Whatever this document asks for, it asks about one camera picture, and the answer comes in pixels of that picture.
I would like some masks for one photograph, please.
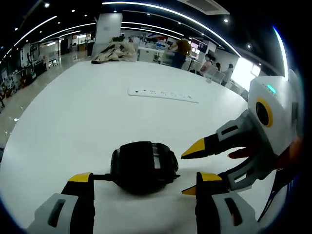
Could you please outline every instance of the chair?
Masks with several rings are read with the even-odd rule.
[[[234,93],[239,94],[239,88],[236,85],[232,85],[230,88]]]
[[[225,74],[223,72],[216,71],[212,77],[212,80],[219,84],[221,83],[224,77],[225,77]]]
[[[204,73],[204,78],[212,78],[215,72],[218,70],[215,66],[210,66],[208,70]]]

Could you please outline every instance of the tiled floor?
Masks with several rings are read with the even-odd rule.
[[[21,114],[32,100],[56,77],[79,61],[90,60],[87,51],[71,52],[59,57],[59,65],[50,67],[45,73],[12,97],[4,99],[5,108],[0,113],[0,148],[4,148]]]

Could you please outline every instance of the power strip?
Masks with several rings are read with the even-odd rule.
[[[131,96],[143,96],[143,97],[152,97],[152,98],[167,98],[175,99],[180,101],[189,101],[194,103],[199,103],[194,99],[193,96],[189,94],[177,94],[174,92],[165,92],[155,89],[144,89],[144,88],[128,88],[128,95]]]

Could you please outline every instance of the ceiling light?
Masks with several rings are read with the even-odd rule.
[[[78,27],[87,26],[87,25],[92,25],[92,24],[96,24],[96,23],[87,23],[87,24],[82,24],[82,25],[79,25],[79,26],[71,27],[71,28],[66,28],[66,29],[61,30],[61,31],[59,31],[59,32],[57,32],[57,33],[51,34],[51,35],[49,35],[49,36],[47,36],[47,37],[45,37],[45,38],[42,38],[41,40],[45,40],[45,39],[47,39],[47,38],[49,38],[49,37],[51,37],[51,36],[54,36],[55,34],[58,34],[58,33],[61,33],[61,32],[64,32],[64,31],[67,31],[67,30],[70,30],[70,29],[73,29],[73,28],[78,28]]]
[[[62,35],[62,36],[59,36],[59,38],[61,38],[61,37],[63,37],[63,36],[66,36],[66,35],[69,35],[69,34],[72,34],[72,33],[78,33],[78,32],[80,32],[80,30],[79,30],[79,31],[74,31],[74,32],[71,32],[71,33],[66,33],[66,34],[64,34],[64,35]]]
[[[173,11],[171,9],[165,8],[165,7],[161,7],[161,6],[157,6],[157,5],[152,5],[152,4],[147,4],[147,3],[140,3],[140,2],[127,2],[127,1],[112,1],[112,2],[102,2],[102,5],[108,5],[108,4],[132,4],[132,5],[141,5],[141,6],[149,6],[149,7],[153,7],[153,8],[157,8],[160,10],[164,10],[167,12],[171,12],[173,14],[176,14],[178,16],[181,16],[189,21],[192,21],[194,23],[196,23],[197,25],[201,26],[202,28],[208,30],[209,32],[211,32],[213,35],[215,35],[217,38],[219,38],[220,40],[222,40],[227,46],[229,46],[239,57],[242,57],[225,39],[223,39],[219,34],[217,34],[216,32],[214,32],[213,30],[211,30],[210,28],[208,28],[207,26],[205,26],[204,24],[196,21],[195,19],[188,17],[184,14],[181,14],[177,11]]]
[[[32,31],[34,31],[35,29],[39,28],[41,25],[45,24],[46,22],[53,20],[54,18],[56,18],[57,16],[53,16],[50,19],[47,19],[46,21],[42,22],[41,24],[37,25],[36,27],[34,27],[32,30],[30,30],[28,33],[26,33],[24,36],[21,37],[21,39],[19,39],[18,42],[15,43],[14,46],[16,46],[21,40],[23,40],[28,34],[30,34]]]
[[[282,57],[283,57],[283,62],[284,62],[284,73],[285,73],[285,78],[286,80],[288,80],[288,64],[287,64],[287,57],[286,57],[286,51],[285,51],[285,47],[282,41],[281,36],[279,35],[278,31],[273,27],[275,34],[277,36],[277,40],[279,43],[279,46],[281,47],[281,51],[282,51]]]
[[[166,30],[166,31],[169,31],[169,32],[172,32],[172,33],[176,33],[176,34],[179,34],[179,35],[181,35],[181,36],[184,36],[183,34],[178,33],[178,32],[176,32],[176,31],[173,31],[173,30],[170,30],[170,29],[167,29],[167,28],[162,28],[162,27],[158,27],[158,26],[150,25],[150,24],[145,24],[145,23],[135,23],[135,22],[121,22],[121,23],[138,24],[138,25],[144,25],[144,26],[149,26],[149,27],[153,27],[153,28],[159,28],[159,29],[162,29],[162,30]]]
[[[168,36],[168,37],[180,40],[180,38],[177,38],[177,37],[165,34],[165,33],[156,32],[156,31],[153,31],[153,30],[147,30],[147,29],[142,29],[142,28],[130,28],[130,27],[121,27],[121,28],[122,29],[135,29],[135,30],[147,31],[147,32],[152,32],[152,33],[158,33],[158,34],[161,34],[161,35],[165,35],[165,36]]]

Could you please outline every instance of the white table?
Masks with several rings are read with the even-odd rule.
[[[128,87],[138,86],[188,93],[199,103],[127,95]],[[60,193],[73,175],[108,173],[112,152],[123,144],[161,142],[174,151],[181,177],[146,197],[129,195],[112,182],[97,183],[95,233],[195,233],[195,197],[181,191],[195,184],[196,172],[220,173],[243,159],[229,159],[230,151],[193,160],[181,160],[180,155],[246,108],[246,101],[231,90],[176,68],[80,62],[51,82],[19,118],[0,168],[1,199],[26,228],[36,208]],[[254,207],[256,218],[274,176],[272,172],[239,193]]]

